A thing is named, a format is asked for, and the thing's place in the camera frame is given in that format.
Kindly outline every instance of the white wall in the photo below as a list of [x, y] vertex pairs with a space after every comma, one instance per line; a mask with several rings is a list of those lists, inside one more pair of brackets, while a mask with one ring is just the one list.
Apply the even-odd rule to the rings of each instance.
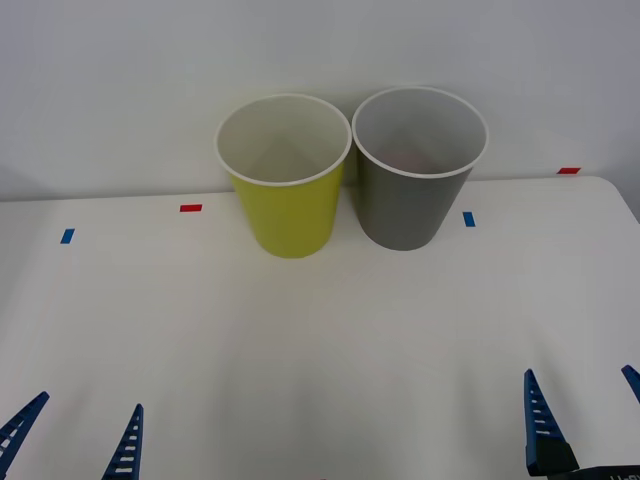
[[241, 102], [400, 84], [484, 113], [476, 178], [581, 166], [640, 214], [637, 0], [2, 0], [0, 198], [226, 190]]

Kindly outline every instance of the blue tape marker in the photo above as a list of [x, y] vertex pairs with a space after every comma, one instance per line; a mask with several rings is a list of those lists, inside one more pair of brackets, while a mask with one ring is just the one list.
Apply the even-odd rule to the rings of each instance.
[[473, 213], [471, 212], [462, 212], [462, 216], [464, 217], [464, 224], [467, 227], [475, 227], [476, 221], [473, 219]]
[[75, 228], [67, 228], [62, 235], [62, 240], [60, 240], [61, 244], [71, 243], [71, 239], [73, 238], [73, 232], [75, 232]]

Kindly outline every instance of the cup rim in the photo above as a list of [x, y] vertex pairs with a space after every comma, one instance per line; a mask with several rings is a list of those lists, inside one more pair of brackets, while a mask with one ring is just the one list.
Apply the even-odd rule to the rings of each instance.
[[[311, 100], [313, 102], [319, 103], [325, 107], [329, 107], [331, 110], [333, 110], [335, 113], [338, 114], [338, 118], [340, 118], [340, 120], [342, 120], [345, 129], [347, 131], [347, 142], [346, 142], [346, 146], [344, 151], [342, 152], [342, 154], [338, 157], [338, 159], [332, 163], [331, 165], [329, 165], [327, 168], [325, 168], [324, 170], [322, 170], [321, 172], [316, 173], [315, 175], [312, 175], [310, 177], [306, 177], [306, 178], [302, 178], [299, 180], [293, 180], [290, 182], [265, 182], [264, 180], [257, 180], [255, 178], [251, 178], [251, 177], [247, 177], [246, 175], [242, 175], [241, 173], [236, 172], [233, 168], [231, 168], [231, 166], [229, 166], [229, 164], [227, 164], [227, 162], [224, 161], [224, 159], [222, 158], [222, 154], [220, 153], [220, 149], [218, 148], [218, 138], [220, 137], [220, 132], [222, 131], [222, 128], [224, 127], [224, 125], [227, 123], [227, 121], [233, 117], [236, 113], [238, 113], [240, 110], [247, 108], [250, 105], [253, 105], [255, 103], [258, 102], [263, 102], [265, 100], [270, 100], [273, 98], [282, 98], [282, 97], [293, 97], [293, 98], [304, 98], [306, 100]], [[351, 131], [351, 125], [349, 124], [349, 120], [347, 120], [347, 117], [344, 116], [344, 113], [342, 113], [340, 111], [340, 109], [338, 109], [338, 107], [336, 107], [335, 105], [322, 100], [320, 98], [317, 97], [313, 97], [311, 95], [305, 95], [303, 93], [277, 93], [274, 95], [267, 95], [266, 97], [260, 97], [256, 100], [251, 100], [250, 102], [247, 102], [241, 106], [239, 106], [238, 108], [236, 108], [235, 110], [233, 110], [229, 115], [227, 115], [224, 120], [222, 122], [220, 122], [220, 125], [218, 126], [218, 129], [216, 130], [216, 134], [214, 136], [213, 139], [213, 143], [215, 145], [215, 149], [216, 149], [216, 155], [218, 156], [218, 161], [220, 162], [220, 164], [222, 165], [222, 167], [229, 172], [231, 175], [233, 175], [234, 177], [237, 177], [241, 180], [244, 180], [245, 182], [248, 183], [252, 183], [254, 185], [262, 185], [265, 187], [293, 187], [296, 185], [304, 185], [306, 183], [310, 183], [313, 182], [314, 180], [317, 180], [319, 178], [322, 178], [326, 175], [328, 175], [329, 173], [331, 173], [333, 170], [335, 170], [336, 168], [338, 168], [340, 166], [340, 164], [342, 162], [344, 162], [344, 159], [347, 157], [347, 154], [349, 153], [349, 150], [351, 149], [351, 144], [353, 143], [353, 132]]]
[[[475, 113], [475, 115], [478, 117], [478, 119], [480, 120], [480, 123], [482, 123], [482, 128], [484, 129], [484, 134], [485, 134], [484, 146], [482, 147], [482, 150], [480, 151], [478, 156], [473, 161], [471, 161], [468, 164], [466, 164], [464, 167], [460, 167], [460, 168], [458, 168], [456, 170], [451, 170], [449, 172], [444, 172], [444, 173], [413, 173], [413, 172], [407, 172], [405, 170], [400, 170], [398, 168], [391, 167], [391, 166], [381, 162], [380, 160], [375, 158], [373, 155], [371, 155], [367, 151], [367, 149], [362, 146], [362, 144], [360, 143], [360, 139], [358, 138], [358, 131], [356, 129], [356, 122], [358, 120], [358, 116], [360, 115], [360, 112], [362, 111], [362, 109], [369, 102], [371, 102], [372, 100], [374, 100], [374, 99], [376, 99], [376, 98], [378, 98], [378, 97], [380, 97], [382, 95], [386, 95], [387, 93], [395, 92], [395, 91], [398, 91], [398, 90], [427, 90], [427, 91], [430, 91], [430, 92], [439, 93], [439, 94], [445, 95], [447, 97], [453, 98], [454, 100], [457, 100], [458, 102], [462, 103], [464, 106], [469, 108], [469, 110], [471, 110], [473, 113]], [[389, 172], [393, 172], [393, 173], [396, 173], [398, 175], [402, 175], [404, 177], [411, 177], [411, 178], [423, 178], [423, 179], [447, 178], [447, 177], [453, 177], [454, 175], [458, 175], [460, 173], [466, 172], [467, 170], [472, 169], [474, 167], [474, 165], [476, 163], [478, 163], [480, 158], [482, 158], [482, 156], [487, 151], [487, 146], [489, 145], [489, 126], [487, 125], [486, 120], [484, 119], [484, 117], [478, 111], [478, 109], [476, 107], [471, 105], [464, 98], [459, 97], [458, 95], [454, 95], [453, 93], [447, 92], [446, 90], [442, 90], [440, 88], [435, 88], [435, 87], [419, 86], [419, 85], [409, 86], [409, 87], [388, 88], [388, 89], [383, 90], [381, 92], [378, 92], [378, 93], [376, 93], [374, 95], [371, 95], [369, 98], [367, 98], [364, 102], [362, 102], [360, 104], [360, 106], [356, 110], [356, 113], [353, 114], [353, 119], [351, 120], [351, 129], [353, 130], [353, 141], [357, 145], [357, 147], [360, 150], [360, 152], [362, 152], [369, 160], [371, 160], [373, 163], [375, 163], [379, 167], [384, 168], [385, 170], [388, 170]]]

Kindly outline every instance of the yellow paper cup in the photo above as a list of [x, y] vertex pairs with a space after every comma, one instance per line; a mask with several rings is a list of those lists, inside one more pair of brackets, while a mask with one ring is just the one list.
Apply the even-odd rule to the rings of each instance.
[[300, 258], [327, 243], [351, 147], [340, 110], [307, 95], [262, 98], [233, 112], [215, 144], [266, 251]]

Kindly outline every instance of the gray paper cup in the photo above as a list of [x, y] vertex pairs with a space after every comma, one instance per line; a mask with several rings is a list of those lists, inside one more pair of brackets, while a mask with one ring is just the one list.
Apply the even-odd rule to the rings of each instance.
[[392, 250], [426, 245], [486, 150], [482, 115], [442, 90], [393, 88], [365, 100], [352, 129], [365, 233]]

